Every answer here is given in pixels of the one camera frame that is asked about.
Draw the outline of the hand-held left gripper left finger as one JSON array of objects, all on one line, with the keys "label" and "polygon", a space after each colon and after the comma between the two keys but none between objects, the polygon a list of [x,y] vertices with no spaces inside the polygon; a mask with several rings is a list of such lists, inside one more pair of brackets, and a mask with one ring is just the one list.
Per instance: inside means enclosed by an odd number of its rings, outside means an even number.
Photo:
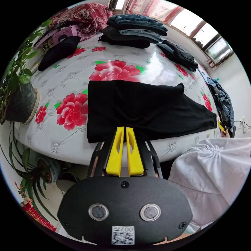
[{"label": "hand-held left gripper left finger", "polygon": [[117,127],[111,142],[111,150],[106,165],[106,174],[109,176],[120,177],[121,175],[123,141],[124,127]]}]

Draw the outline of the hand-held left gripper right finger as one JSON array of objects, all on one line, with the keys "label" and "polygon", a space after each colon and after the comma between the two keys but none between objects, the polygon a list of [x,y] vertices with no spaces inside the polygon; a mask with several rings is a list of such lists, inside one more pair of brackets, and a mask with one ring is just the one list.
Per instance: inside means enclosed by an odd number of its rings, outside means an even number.
[{"label": "hand-held left gripper right finger", "polygon": [[144,167],[133,128],[126,127],[126,144],[128,174],[129,176],[142,176],[144,174]]}]

